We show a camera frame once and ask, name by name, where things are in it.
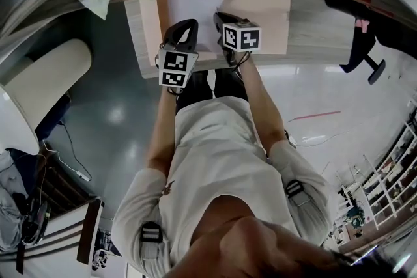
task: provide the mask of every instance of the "red line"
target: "red line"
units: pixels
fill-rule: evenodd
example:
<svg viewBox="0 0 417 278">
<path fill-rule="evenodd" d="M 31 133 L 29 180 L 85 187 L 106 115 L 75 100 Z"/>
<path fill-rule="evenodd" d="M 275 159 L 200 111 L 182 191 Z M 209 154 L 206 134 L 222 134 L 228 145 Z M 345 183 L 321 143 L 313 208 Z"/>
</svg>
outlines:
<svg viewBox="0 0 417 278">
<path fill-rule="evenodd" d="M 329 113 L 321 113 L 321 114 L 314 114 L 314 115 L 308 115 L 308 116 L 300 116 L 300 117 L 293 118 L 292 120 L 289 120 L 287 123 L 290 123 L 293 120 L 298 120 L 298 119 L 305 119 L 305 118 L 318 117 L 318 116 L 327 116 L 327 115 L 340 114 L 340 113 L 341 113 L 341 111 L 331 111 Z"/>
</svg>

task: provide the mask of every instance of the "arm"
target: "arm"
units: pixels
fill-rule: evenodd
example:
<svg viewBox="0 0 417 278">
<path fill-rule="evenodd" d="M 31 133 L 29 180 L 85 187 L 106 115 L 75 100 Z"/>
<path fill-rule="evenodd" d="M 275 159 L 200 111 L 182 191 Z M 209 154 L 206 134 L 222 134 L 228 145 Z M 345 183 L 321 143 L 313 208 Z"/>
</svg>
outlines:
<svg viewBox="0 0 417 278">
<path fill-rule="evenodd" d="M 292 180 L 303 183 L 300 198 L 289 200 L 289 209 L 300 235 L 321 244 L 330 230 L 337 204 L 328 182 L 287 141 L 284 125 L 274 102 L 262 84 L 251 58 L 240 65 L 253 122 L 273 166 L 280 172 L 283 186 Z"/>
<path fill-rule="evenodd" d="M 147 277 L 162 277 L 169 271 L 169 246 L 140 239 L 142 225 L 161 226 L 159 199 L 175 150 L 175 96 L 162 89 L 158 114 L 148 150 L 147 167 L 140 170 L 124 196 L 113 220 L 111 239 L 122 256 Z"/>
<path fill-rule="evenodd" d="M 175 151 L 175 106 L 175 96 L 163 87 L 148 149 L 147 165 L 148 168 L 161 171 L 167 179 Z"/>
<path fill-rule="evenodd" d="M 236 55 L 237 61 L 242 56 L 243 53 L 238 53 Z M 261 144 L 269 155 L 274 143 L 280 140 L 286 140 L 280 112 L 267 93 L 252 58 L 249 58 L 240 65 L 239 69 L 242 74 L 246 94 L 248 95 L 250 111 L 256 131 L 261 140 Z"/>
</svg>

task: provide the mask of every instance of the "strap buckle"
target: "strap buckle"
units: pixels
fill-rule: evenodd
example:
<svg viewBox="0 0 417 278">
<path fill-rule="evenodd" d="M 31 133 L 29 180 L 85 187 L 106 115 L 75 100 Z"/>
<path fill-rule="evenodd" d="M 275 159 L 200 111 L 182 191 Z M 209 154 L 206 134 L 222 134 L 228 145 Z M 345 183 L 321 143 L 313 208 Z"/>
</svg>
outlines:
<svg viewBox="0 0 417 278">
<path fill-rule="evenodd" d="M 163 240 L 161 226 L 153 221 L 144 223 L 141 227 L 139 240 L 142 242 L 161 243 Z"/>
<path fill-rule="evenodd" d="M 310 201 L 310 197 L 304 192 L 304 186 L 298 180 L 292 180 L 285 188 L 288 199 L 291 199 L 298 207 Z"/>
</svg>

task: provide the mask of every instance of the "black chair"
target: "black chair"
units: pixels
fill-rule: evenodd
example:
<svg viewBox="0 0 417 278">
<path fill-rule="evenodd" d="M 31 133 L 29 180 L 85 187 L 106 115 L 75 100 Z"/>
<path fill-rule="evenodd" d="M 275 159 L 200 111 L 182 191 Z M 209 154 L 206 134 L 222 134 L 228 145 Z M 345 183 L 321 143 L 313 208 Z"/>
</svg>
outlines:
<svg viewBox="0 0 417 278">
<path fill-rule="evenodd" d="M 386 64 L 385 61 L 377 64 L 368 55 L 375 45 L 375 37 L 381 45 L 402 51 L 417 59 L 416 30 L 353 0 L 324 1 L 330 8 L 350 14 L 356 19 L 370 22 L 367 33 L 363 33 L 360 27 L 355 27 L 351 58 L 348 65 L 341 65 L 346 73 L 353 71 L 362 61 L 365 61 L 373 69 L 373 73 L 368 78 L 369 84 L 372 85 L 378 80 L 384 72 Z"/>
<path fill-rule="evenodd" d="M 349 73 L 352 72 L 355 68 L 357 68 L 362 61 L 367 62 L 373 69 L 373 73 L 367 79 L 367 82 L 370 85 L 373 85 L 378 80 L 378 78 L 384 72 L 386 66 L 384 60 L 377 64 L 368 55 L 368 53 L 372 50 L 373 46 L 375 45 L 375 41 L 375 35 L 372 33 L 372 27 L 370 24 L 368 25 L 366 33 L 362 32 L 361 27 L 355 27 L 351 58 L 349 59 L 349 63 L 347 65 L 340 65 L 340 67 L 343 71 L 345 71 L 345 73 Z"/>
</svg>

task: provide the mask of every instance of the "wire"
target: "wire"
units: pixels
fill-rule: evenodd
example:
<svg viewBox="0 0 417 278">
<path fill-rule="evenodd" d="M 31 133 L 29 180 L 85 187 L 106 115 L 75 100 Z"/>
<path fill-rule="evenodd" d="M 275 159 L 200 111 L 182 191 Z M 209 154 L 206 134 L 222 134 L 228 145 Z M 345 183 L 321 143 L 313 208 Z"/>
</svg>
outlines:
<svg viewBox="0 0 417 278">
<path fill-rule="evenodd" d="M 365 178 L 366 179 L 366 176 L 363 174 L 363 173 L 361 173 L 357 168 L 356 168 L 356 166 L 353 166 L 353 169 L 355 170 L 355 171 L 357 171 L 363 178 Z"/>
<path fill-rule="evenodd" d="M 74 156 L 74 159 L 79 163 L 79 165 L 81 165 L 84 168 L 85 172 L 89 175 L 90 180 L 92 180 L 93 177 L 91 176 L 90 172 L 88 171 L 87 168 L 85 168 L 85 166 L 79 161 L 79 159 L 76 156 L 76 153 L 74 151 L 74 145 L 72 144 L 72 139 L 71 139 L 70 133 L 68 132 L 68 129 L 66 128 L 66 125 L 64 123 L 63 123 L 63 126 L 64 126 L 65 132 L 68 136 L 68 139 L 70 140 L 71 151 L 72 151 L 72 155 Z"/>
<path fill-rule="evenodd" d="M 44 177 L 42 179 L 42 183 L 40 184 L 40 191 L 39 191 L 39 208 L 38 208 L 38 213 L 39 213 L 40 207 L 42 205 L 42 187 L 44 186 L 44 181 L 45 181 L 47 167 L 45 166 L 44 169 L 45 169 Z"/>
<path fill-rule="evenodd" d="M 180 90 L 180 92 L 178 93 L 178 92 L 174 92 L 174 90 L 173 90 L 173 88 L 172 88 L 172 87 L 168 87 L 167 91 L 168 91 L 168 93 L 170 93 L 170 94 L 172 94 L 172 95 L 175 95 L 175 96 L 180 96 L 180 95 L 182 94 L 182 89 L 181 89 L 181 90 Z"/>
<path fill-rule="evenodd" d="M 369 122 L 369 120 L 371 120 L 372 118 L 375 118 L 375 117 L 377 117 L 377 116 L 379 116 L 379 115 L 381 115 L 381 114 L 383 114 L 383 112 L 382 112 L 382 111 L 379 111 L 378 113 L 376 113 L 376 114 L 374 114 L 373 116 L 371 116 L 371 117 L 369 117 L 369 118 L 367 118 L 367 119 L 363 120 L 362 122 L 360 122 L 360 123 L 358 123 L 358 124 L 355 124 L 355 125 L 351 126 L 351 128 L 350 128 L 349 130 L 344 131 L 344 132 L 340 132 L 340 133 L 336 133 L 336 134 L 334 134 L 333 136 L 331 136 L 331 137 L 327 138 L 326 140 L 322 141 L 321 143 L 317 143 L 317 144 L 314 144 L 314 145 L 306 145 L 306 146 L 304 146 L 304 145 L 296 145 L 296 146 L 297 146 L 297 147 L 309 148 L 309 147 L 315 147 L 315 146 L 323 145 L 323 144 L 327 143 L 329 140 L 333 139 L 334 137 L 337 137 L 337 136 L 339 136 L 339 135 L 344 135 L 344 134 L 346 134 L 346 133 L 350 133 L 350 132 L 354 131 L 354 129 L 355 129 L 355 128 L 357 128 L 357 127 L 359 127 L 359 126 L 361 126 L 361 125 L 363 125 L 363 124 L 365 124 L 365 123 L 368 123 L 368 122 Z"/>
<path fill-rule="evenodd" d="M 56 154 L 58 154 L 58 159 L 59 159 L 59 161 L 60 162 L 62 162 L 64 165 L 66 165 L 69 169 L 71 169 L 72 171 L 74 171 L 75 173 L 76 172 L 78 172 L 77 170 L 75 170 L 74 168 L 71 168 L 70 166 L 68 166 L 63 160 L 61 160 L 61 157 L 60 157 L 60 155 L 59 155 L 59 152 L 57 151 L 57 150 L 48 150 L 48 148 L 46 147 L 46 143 L 45 143 L 45 141 L 43 141 L 44 142 L 44 146 L 45 146 L 45 149 L 48 151 L 48 152 L 53 152 L 53 153 L 56 153 Z"/>
<path fill-rule="evenodd" d="M 327 168 L 330 164 L 331 164 L 331 161 L 329 161 L 329 162 L 327 163 L 327 165 L 324 167 L 324 169 L 323 169 L 323 171 L 321 172 L 321 174 L 320 174 L 320 175 L 323 175 L 324 171 L 326 170 L 326 168 Z"/>
<path fill-rule="evenodd" d="M 20 159 L 22 159 L 24 156 L 33 156 L 33 155 L 32 154 L 24 154 L 24 155 L 18 157 L 16 160 L 14 160 L 13 163 L 10 166 L 8 166 L 7 168 L 2 169 L 1 171 L 5 171 L 6 169 L 11 168 L 17 161 L 19 161 Z M 48 160 L 45 157 L 45 155 L 43 155 L 43 154 L 35 154 L 34 156 L 42 156 L 45 159 L 45 161 Z"/>
<path fill-rule="evenodd" d="M 247 51 L 245 52 L 245 54 L 243 55 L 243 57 L 239 60 L 239 62 L 237 63 L 237 65 L 235 66 L 235 68 L 233 69 L 234 72 L 237 71 L 237 69 L 239 68 L 240 65 L 242 65 L 244 62 L 246 62 L 249 58 L 250 55 L 252 54 L 252 51 Z"/>
</svg>

